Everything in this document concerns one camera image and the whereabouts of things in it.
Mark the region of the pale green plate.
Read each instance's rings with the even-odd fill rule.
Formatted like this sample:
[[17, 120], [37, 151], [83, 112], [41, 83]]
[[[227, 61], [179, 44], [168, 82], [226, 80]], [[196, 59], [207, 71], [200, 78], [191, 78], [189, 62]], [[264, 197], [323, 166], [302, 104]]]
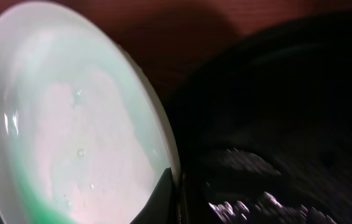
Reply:
[[0, 222], [131, 223], [178, 151], [142, 69], [54, 2], [0, 15]]

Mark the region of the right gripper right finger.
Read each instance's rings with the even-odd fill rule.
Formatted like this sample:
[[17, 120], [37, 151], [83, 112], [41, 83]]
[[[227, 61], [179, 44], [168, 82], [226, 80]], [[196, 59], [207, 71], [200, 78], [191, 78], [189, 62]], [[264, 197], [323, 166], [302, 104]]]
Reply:
[[203, 196], [199, 181], [194, 175], [184, 173], [180, 195], [182, 223], [208, 224], [212, 222], [208, 204]]

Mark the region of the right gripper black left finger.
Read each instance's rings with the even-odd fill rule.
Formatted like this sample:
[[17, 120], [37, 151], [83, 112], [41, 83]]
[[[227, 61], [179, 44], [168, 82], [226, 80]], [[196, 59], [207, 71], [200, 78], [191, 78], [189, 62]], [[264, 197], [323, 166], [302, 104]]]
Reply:
[[162, 173], [146, 205], [131, 224], [176, 224], [177, 202], [172, 172], [166, 168]]

